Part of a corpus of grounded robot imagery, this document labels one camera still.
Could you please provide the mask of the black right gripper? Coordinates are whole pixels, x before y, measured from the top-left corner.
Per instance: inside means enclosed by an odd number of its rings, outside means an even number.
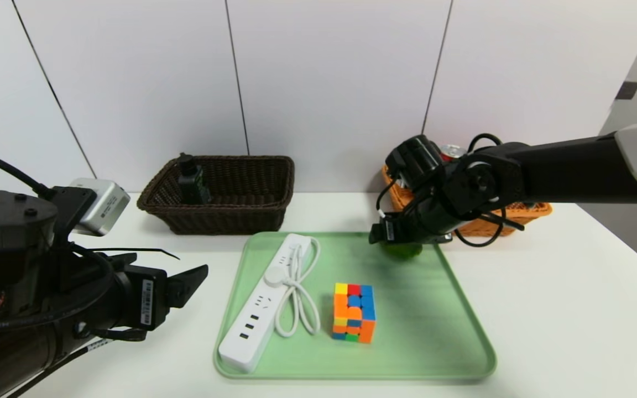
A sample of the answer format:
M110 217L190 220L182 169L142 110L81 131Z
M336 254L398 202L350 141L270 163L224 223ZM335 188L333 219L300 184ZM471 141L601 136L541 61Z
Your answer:
M443 197L416 197L400 212L387 213L369 231L369 244L429 244L444 234L440 225L445 215Z

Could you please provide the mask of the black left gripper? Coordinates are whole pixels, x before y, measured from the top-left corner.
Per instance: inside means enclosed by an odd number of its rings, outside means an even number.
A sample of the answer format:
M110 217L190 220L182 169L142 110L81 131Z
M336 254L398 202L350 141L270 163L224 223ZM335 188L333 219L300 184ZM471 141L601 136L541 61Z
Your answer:
M151 332L169 308L182 309L209 274L207 264L169 277L166 270L139 265L114 267L114 326Z

